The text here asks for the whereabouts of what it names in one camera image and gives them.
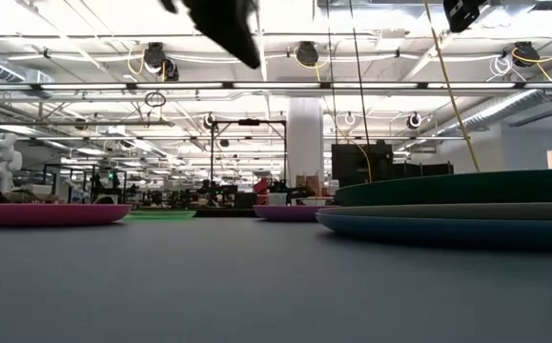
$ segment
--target ceiling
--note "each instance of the ceiling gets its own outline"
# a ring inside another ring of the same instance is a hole
[[[445,65],[452,81],[515,81],[540,75],[541,71],[536,66],[514,67],[502,75],[496,75],[493,67],[490,70],[502,51],[511,50],[517,41],[532,42],[542,58],[552,56],[552,10],[531,10],[535,2],[484,8],[481,19],[470,30],[460,34],[448,32],[442,5],[434,1],[429,3],[433,27],[440,37]],[[173,15],[164,11],[157,0],[37,0],[31,5],[37,11],[28,10],[27,1],[0,0],[0,62],[15,70],[42,71],[56,83],[160,81],[158,76],[146,70],[139,74],[130,70],[130,65],[135,71],[140,69],[139,56],[149,42],[164,43],[166,53],[178,66],[180,81],[185,82],[316,82],[318,79],[357,82],[358,70],[363,82],[443,80],[430,24],[422,3],[415,0],[384,1],[382,6],[354,6],[354,20],[349,8],[343,6],[333,6],[329,20],[324,8],[317,7],[312,0],[258,0],[259,10],[248,20],[256,44],[264,56],[262,67],[257,70],[239,63],[195,30],[184,9],[183,14]],[[294,51],[300,41],[316,43],[322,68],[316,71],[299,65]],[[333,54],[332,63],[328,63],[329,47]],[[542,66],[549,70],[552,61]],[[219,120],[285,120],[289,99],[302,96],[297,91],[164,93],[168,102],[163,108],[153,110],[153,124],[127,125],[123,128],[123,134],[172,137],[172,140],[148,143],[165,152],[170,160],[186,158],[190,163],[186,167],[172,163],[146,164],[156,169],[176,167],[188,174],[203,173],[201,169],[209,165],[209,153],[206,152],[209,141],[192,142],[188,139],[189,136],[209,136],[209,131],[203,127],[206,114],[211,113]],[[142,91],[136,94],[58,91],[51,98],[40,99],[19,92],[0,93],[0,104],[5,99],[3,106],[11,106],[22,113],[12,116],[0,112],[0,115],[3,121],[27,121],[39,118],[39,107],[42,107],[43,116],[48,113],[48,119],[55,122],[78,118],[137,122],[148,119],[149,107],[137,110],[144,103],[141,100],[144,95]],[[457,96],[458,106],[464,111],[489,95],[487,91],[472,96]],[[333,115],[337,116],[337,124],[343,132],[351,136],[363,135],[363,105],[367,112],[368,132],[374,136],[408,134],[406,118],[413,112],[434,119],[432,123],[435,126],[453,116],[446,93],[391,93],[361,97],[348,92],[337,93],[335,99],[332,94],[322,94],[318,99],[323,103],[327,135],[335,135]],[[334,103],[337,113],[332,113]],[[157,126],[155,121],[159,118],[170,125]],[[52,126],[49,129],[71,136],[103,134],[97,133],[95,127],[86,131],[70,126]],[[226,134],[222,133],[223,136],[255,135],[267,139],[239,142],[232,139],[228,148],[217,147],[218,155],[225,158],[218,163],[219,172],[226,173],[231,169],[252,171],[259,165],[261,169],[277,171],[281,168],[282,159],[276,154],[270,155],[268,151],[276,153],[283,150],[279,133],[268,126],[231,126]],[[326,151],[330,150],[331,143],[333,141],[325,142]],[[78,142],[62,141],[60,144],[79,146]],[[92,149],[111,149],[108,153],[119,158],[154,156],[152,152],[144,154],[139,147],[122,147],[115,141],[93,143]],[[233,159],[233,151],[262,155],[260,159],[240,160],[235,164],[225,162],[228,157]],[[88,156],[80,151],[74,151],[72,155]]]

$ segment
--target hanging cable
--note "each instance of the hanging cable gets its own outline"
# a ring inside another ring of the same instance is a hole
[[[350,4],[350,16],[352,17],[352,34],[354,35],[354,48],[356,50],[357,68],[358,68],[358,84],[360,88],[360,104],[362,105],[362,119],[364,122],[364,134],[367,138],[367,153],[371,155],[371,141],[369,140],[369,127],[367,126],[367,111],[364,106],[364,89],[362,88],[362,72],[360,71],[360,60],[358,55],[358,40],[356,36],[356,24],[354,23],[354,9],[352,7],[352,0],[349,0]]]
[[[437,55],[439,56],[440,68],[443,72],[443,77],[445,78],[447,91],[449,92],[451,106],[454,108],[454,113],[456,114],[456,118],[458,118],[458,124],[460,124],[460,130],[462,131],[462,135],[464,136],[464,140],[466,141],[466,145],[468,146],[468,151],[470,152],[470,157],[473,160],[473,164],[475,165],[475,170],[477,172],[480,172],[477,156],[475,156],[475,152],[473,151],[473,145],[470,143],[470,138],[468,137],[468,133],[466,132],[466,128],[464,127],[464,121],[462,120],[460,111],[458,110],[458,104],[456,104],[456,98],[454,97],[454,93],[451,90],[451,83],[449,82],[449,76],[447,75],[447,68],[445,68],[443,55],[442,55],[442,52],[440,51],[439,39],[437,38],[435,27],[432,24],[432,17],[430,15],[430,8],[428,6],[428,2],[426,0],[423,0],[423,3],[424,3],[424,7],[426,8],[426,17],[428,17],[428,23],[430,23],[430,31],[432,32],[432,38],[435,41],[435,50],[437,51]]]
[[[542,71],[542,74],[544,75],[544,77],[546,77],[547,80],[549,80],[549,81],[552,82],[551,76],[549,76],[549,74],[548,74],[548,73],[546,72],[546,70],[541,66],[541,64],[540,64],[540,63],[537,63],[536,65],[537,65],[537,66],[539,67],[539,69]]]
[[[333,42],[331,40],[331,9],[329,8],[329,1],[326,2],[326,17],[328,21],[328,36],[329,36],[329,60],[333,58]],[[333,66],[331,65],[331,82],[335,82],[335,72],[333,71]],[[331,87],[331,91],[333,92],[333,111],[331,112],[331,116],[333,117],[333,123],[335,124],[335,145],[337,146],[339,144],[339,140],[337,137],[337,133],[339,132],[342,137],[345,138],[345,140],[348,142],[354,143],[359,149],[360,152],[364,155],[364,158],[367,161],[367,172],[369,174],[369,182],[373,182],[373,173],[371,172],[371,160],[369,159],[369,155],[364,151],[364,149],[355,141],[350,140],[340,129],[339,125],[337,124],[337,105],[335,100],[335,87]],[[328,102],[326,99],[324,99],[324,104],[326,104],[327,110],[328,110]]]
[[[144,70],[144,52],[146,52],[146,49],[142,50],[142,57],[140,58],[140,70],[136,71],[132,68],[132,50],[130,49],[130,52],[128,53],[128,60],[127,60],[127,68],[134,74],[139,75]]]
[[[552,61],[552,57],[549,57],[549,58],[545,58],[543,60],[541,59],[529,59],[529,58],[524,58],[524,57],[521,57],[519,55],[517,55],[517,48],[514,48],[512,51],[511,51],[511,54],[513,55],[513,57],[517,58],[518,60],[520,61],[523,61],[523,62],[528,62],[528,63],[545,63],[545,62],[549,62],[549,61]]]
[[[310,67],[310,66],[304,65],[303,63],[301,63],[301,61],[298,60],[298,57],[296,56],[296,52],[297,52],[297,51],[298,51],[298,47],[295,48],[295,50],[293,51],[293,56],[295,57],[296,62],[297,62],[301,67],[303,67],[303,68],[315,70],[315,71],[316,71],[316,78],[317,78],[317,81],[320,82],[321,80],[320,80],[320,71],[319,71],[319,69],[322,68],[322,67],[324,67],[324,66],[326,66],[326,64],[328,64],[328,63],[331,61],[331,59],[330,59],[330,58],[327,59],[326,61],[324,61],[324,62],[323,62],[321,65],[319,65],[319,66]]]

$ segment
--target white column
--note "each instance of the white column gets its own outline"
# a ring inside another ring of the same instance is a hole
[[[318,175],[324,180],[322,107],[316,98],[293,98],[288,110],[289,185],[296,187],[297,175]]]

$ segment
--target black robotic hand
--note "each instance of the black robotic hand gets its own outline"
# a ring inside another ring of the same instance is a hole
[[[178,13],[175,0],[160,0],[163,7]],[[258,51],[246,20],[256,9],[252,0],[182,0],[196,28],[245,65],[260,66]]]

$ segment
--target white robot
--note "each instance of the white robot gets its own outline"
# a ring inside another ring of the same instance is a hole
[[[12,189],[12,173],[19,172],[22,167],[21,152],[15,150],[17,135],[0,133],[0,192],[6,194]]]
[[[74,181],[70,180],[69,178],[64,179],[64,183],[70,186],[73,190],[77,191],[83,199],[89,199],[89,193],[85,190],[83,190],[83,187],[81,185],[78,185],[74,183]]]

